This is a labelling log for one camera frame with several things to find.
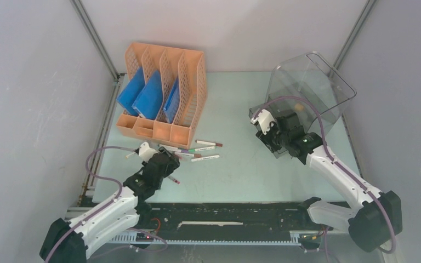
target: white wall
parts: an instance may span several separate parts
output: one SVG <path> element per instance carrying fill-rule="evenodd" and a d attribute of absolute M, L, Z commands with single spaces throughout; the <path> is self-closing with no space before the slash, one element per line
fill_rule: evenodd
<path fill-rule="evenodd" d="M 41 262 L 81 191 L 112 78 L 70 1 L 0 0 L 0 262 Z"/>
<path fill-rule="evenodd" d="M 208 71 L 272 70 L 317 50 L 333 63 L 366 0 L 83 1 L 118 72 L 144 41 L 206 52 Z"/>
<path fill-rule="evenodd" d="M 406 262 L 421 262 L 421 1 L 378 1 L 340 71 L 364 176 L 402 200 Z"/>

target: blue book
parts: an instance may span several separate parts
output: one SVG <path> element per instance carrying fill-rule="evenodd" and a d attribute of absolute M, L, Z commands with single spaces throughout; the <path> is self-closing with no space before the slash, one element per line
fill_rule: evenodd
<path fill-rule="evenodd" d="M 164 104 L 164 113 L 166 115 L 166 120 L 168 123 L 172 123 L 175 115 L 177 114 L 178 106 L 180 105 L 180 91 L 178 88 L 178 78 L 176 78 L 175 83 L 173 84 L 170 95 L 167 98 L 166 103 Z"/>
<path fill-rule="evenodd" d="M 161 74 L 156 70 L 133 102 L 133 109 L 146 119 L 156 119 L 163 101 Z"/>
<path fill-rule="evenodd" d="M 133 102 L 143 90 L 144 86 L 143 67 L 140 67 L 135 76 L 133 76 L 132 80 L 130 80 L 127 86 L 117 97 L 118 103 L 128 112 L 128 114 L 138 116 L 138 113 L 133 109 Z"/>

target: table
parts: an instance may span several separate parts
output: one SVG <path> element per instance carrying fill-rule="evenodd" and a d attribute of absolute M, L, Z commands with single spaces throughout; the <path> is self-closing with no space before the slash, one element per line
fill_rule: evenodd
<path fill-rule="evenodd" d="M 207 73 L 208 99 L 194 139 L 224 145 L 204 155 L 220 154 L 208 161 L 181 162 L 173 176 L 181 184 L 164 180 L 150 203 L 273 203 L 304 201 L 312 196 L 325 201 L 344 198 L 321 176 L 285 155 L 276 159 L 256 137 L 248 110 L 264 102 L 271 72 Z M 122 89 L 128 83 L 124 78 Z M 116 105 L 106 146 L 138 147 L 142 141 L 120 134 L 115 124 L 123 111 Z M 341 119 L 327 134 L 328 145 L 353 171 L 358 172 L 354 154 Z M 138 157 L 125 158 L 128 152 L 104 152 L 99 175 L 124 181 L 141 167 Z M 98 180 L 93 202 L 101 202 L 117 185 Z"/>

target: desk organizer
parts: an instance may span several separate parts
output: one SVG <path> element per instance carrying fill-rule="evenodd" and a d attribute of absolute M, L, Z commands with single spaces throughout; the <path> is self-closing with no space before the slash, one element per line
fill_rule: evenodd
<path fill-rule="evenodd" d="M 155 120 L 120 114 L 117 128 L 122 135 L 189 149 L 207 99 L 204 52 L 133 42 L 125 52 L 128 78 L 143 67 L 144 81 L 159 70 L 163 102 Z M 172 123 L 166 122 L 164 103 L 178 78 L 180 103 Z"/>

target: blue folder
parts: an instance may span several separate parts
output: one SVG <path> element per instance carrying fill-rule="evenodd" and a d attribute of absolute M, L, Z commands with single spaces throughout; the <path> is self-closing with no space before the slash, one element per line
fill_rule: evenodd
<path fill-rule="evenodd" d="M 175 83 L 173 84 L 170 95 L 167 98 L 166 103 L 164 104 L 164 113 L 166 114 L 166 120 L 168 123 L 172 123 L 173 119 L 180 105 L 180 91 L 178 88 L 178 78 L 176 78 Z"/>
<path fill-rule="evenodd" d="M 146 119 L 156 119 L 163 101 L 161 74 L 156 70 L 133 102 L 133 109 Z"/>
<path fill-rule="evenodd" d="M 138 116 L 138 113 L 133 109 L 133 102 L 138 97 L 138 94 L 143 90 L 145 86 L 143 67 L 140 67 L 132 80 L 123 89 L 120 95 L 117 97 L 118 103 L 133 116 Z"/>

